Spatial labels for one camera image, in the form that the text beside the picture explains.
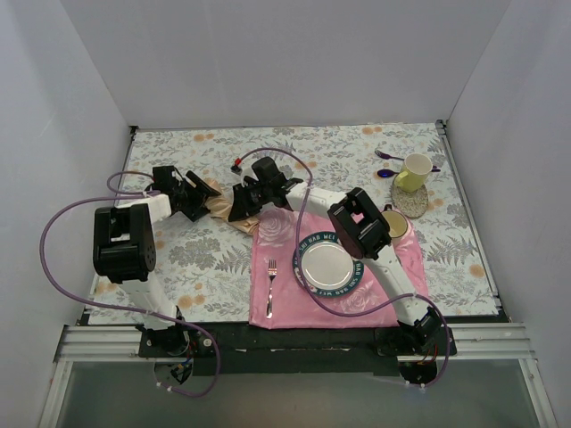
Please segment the peach satin napkin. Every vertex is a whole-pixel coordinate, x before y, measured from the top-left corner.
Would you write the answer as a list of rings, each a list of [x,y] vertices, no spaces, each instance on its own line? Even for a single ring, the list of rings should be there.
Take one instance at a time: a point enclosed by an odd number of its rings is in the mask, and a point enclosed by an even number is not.
[[[205,203],[206,208],[210,211],[210,216],[225,222],[240,232],[253,236],[259,228],[260,221],[258,218],[249,217],[244,220],[231,222],[229,214],[232,209],[232,201],[224,194],[223,189],[216,180],[207,178],[205,182],[210,188],[219,193],[218,196],[209,197]]]

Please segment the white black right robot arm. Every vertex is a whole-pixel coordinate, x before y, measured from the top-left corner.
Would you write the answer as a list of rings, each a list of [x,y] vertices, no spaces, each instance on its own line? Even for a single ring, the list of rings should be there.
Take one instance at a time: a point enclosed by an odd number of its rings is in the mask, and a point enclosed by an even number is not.
[[[329,219],[341,245],[352,257],[369,268],[385,290],[389,300],[361,313],[342,313],[328,308],[315,295],[310,297],[326,312],[337,317],[364,317],[391,305],[403,331],[405,347],[414,354],[424,354],[436,345],[437,336],[445,337],[443,356],[451,353],[451,333],[442,312],[426,296],[416,293],[404,271],[389,235],[389,223],[368,194],[355,187],[348,193],[334,192],[312,185],[306,180],[286,176],[273,159],[264,157],[252,165],[253,177],[243,173],[241,163],[250,152],[235,160],[233,173],[241,182],[232,188],[231,222],[244,220],[273,203],[298,213],[295,242],[300,242],[302,218],[306,212]]]

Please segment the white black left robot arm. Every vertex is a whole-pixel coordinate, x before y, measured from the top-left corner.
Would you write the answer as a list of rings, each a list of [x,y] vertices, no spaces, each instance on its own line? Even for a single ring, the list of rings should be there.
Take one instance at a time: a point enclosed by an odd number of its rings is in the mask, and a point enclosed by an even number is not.
[[[152,177],[146,191],[154,196],[95,211],[93,262],[98,275],[117,284],[143,310],[140,330],[150,345],[178,357],[189,351],[190,336],[179,323],[179,308],[154,272],[153,225],[177,212],[195,222],[210,213],[206,202],[220,192],[193,172],[183,175],[174,166],[155,167]]]

